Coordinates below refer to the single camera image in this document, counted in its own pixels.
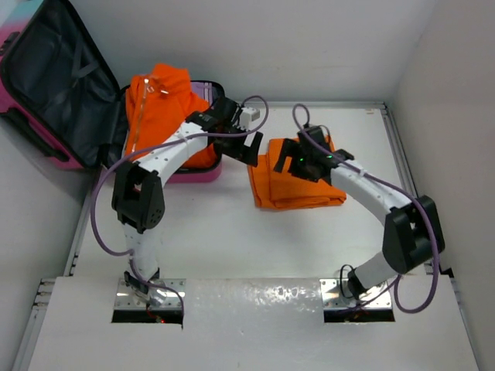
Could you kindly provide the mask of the orange cloth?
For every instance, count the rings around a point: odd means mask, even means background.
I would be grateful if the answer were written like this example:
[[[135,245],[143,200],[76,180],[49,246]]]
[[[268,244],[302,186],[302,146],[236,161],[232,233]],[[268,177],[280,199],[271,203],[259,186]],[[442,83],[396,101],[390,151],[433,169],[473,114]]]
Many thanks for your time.
[[[282,149],[281,138],[273,138],[268,150],[258,156],[258,165],[247,168],[254,204],[258,208],[278,211],[309,209],[323,206],[341,206],[347,194],[323,180],[310,182],[288,173],[285,165],[281,173],[275,172],[275,163]]]

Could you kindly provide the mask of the orange polo shirt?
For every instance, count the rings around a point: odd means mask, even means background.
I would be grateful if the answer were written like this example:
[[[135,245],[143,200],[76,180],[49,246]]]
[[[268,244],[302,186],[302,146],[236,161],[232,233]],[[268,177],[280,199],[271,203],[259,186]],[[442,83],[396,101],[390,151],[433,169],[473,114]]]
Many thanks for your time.
[[[195,111],[210,102],[193,92],[189,72],[158,63],[151,73],[132,77],[125,92],[129,132],[125,154],[163,143]]]

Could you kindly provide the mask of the pink suitcase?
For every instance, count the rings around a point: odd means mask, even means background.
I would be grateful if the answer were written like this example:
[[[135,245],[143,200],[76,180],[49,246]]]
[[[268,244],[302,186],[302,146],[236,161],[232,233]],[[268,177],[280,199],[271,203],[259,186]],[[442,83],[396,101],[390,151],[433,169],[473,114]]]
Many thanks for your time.
[[[213,102],[225,97],[207,82]],[[130,84],[117,82],[68,1],[20,2],[1,27],[1,116],[61,168],[118,168],[147,154],[125,154]]]

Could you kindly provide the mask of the purple shirt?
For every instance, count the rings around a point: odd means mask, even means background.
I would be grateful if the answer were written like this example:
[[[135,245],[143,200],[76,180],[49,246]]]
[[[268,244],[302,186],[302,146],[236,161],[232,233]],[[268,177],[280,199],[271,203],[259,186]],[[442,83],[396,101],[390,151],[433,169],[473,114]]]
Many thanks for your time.
[[[213,84],[206,81],[192,81],[191,89],[198,97],[204,99],[208,104],[213,102]]]

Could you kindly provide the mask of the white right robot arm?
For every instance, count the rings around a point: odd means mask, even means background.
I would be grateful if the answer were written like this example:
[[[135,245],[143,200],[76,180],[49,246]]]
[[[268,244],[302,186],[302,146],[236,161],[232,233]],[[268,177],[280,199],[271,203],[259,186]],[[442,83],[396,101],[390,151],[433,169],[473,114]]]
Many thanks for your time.
[[[381,250],[347,275],[346,292],[354,298],[444,251],[435,202],[428,196],[409,196],[371,175],[343,149],[330,151],[321,128],[303,128],[296,139],[283,139],[274,170],[283,169],[296,178],[323,180],[346,192],[382,224]]]

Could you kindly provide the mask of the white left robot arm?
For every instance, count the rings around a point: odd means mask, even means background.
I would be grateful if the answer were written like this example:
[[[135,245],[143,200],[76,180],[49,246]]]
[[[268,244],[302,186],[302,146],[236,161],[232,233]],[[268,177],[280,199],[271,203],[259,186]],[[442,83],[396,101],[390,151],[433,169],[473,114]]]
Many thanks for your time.
[[[163,187],[169,179],[209,145],[222,155],[256,166],[263,135],[250,126],[266,118],[256,108],[220,97],[206,111],[190,114],[163,147],[117,168],[111,205],[124,227],[130,251],[127,284],[148,294],[159,278],[152,229],[165,215]]]

